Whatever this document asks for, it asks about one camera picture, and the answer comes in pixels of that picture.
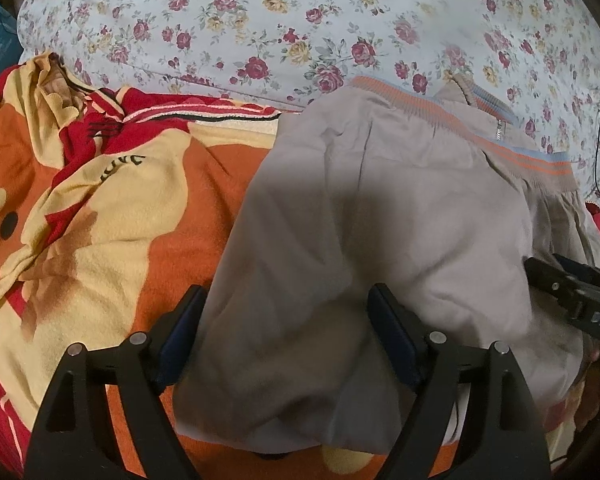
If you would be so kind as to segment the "right hand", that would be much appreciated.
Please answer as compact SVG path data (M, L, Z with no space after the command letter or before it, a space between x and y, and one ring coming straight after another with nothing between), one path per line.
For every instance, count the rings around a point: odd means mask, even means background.
M576 414L573 416L577 432L584 430L600 412L600 341L592 339L585 359L584 387Z

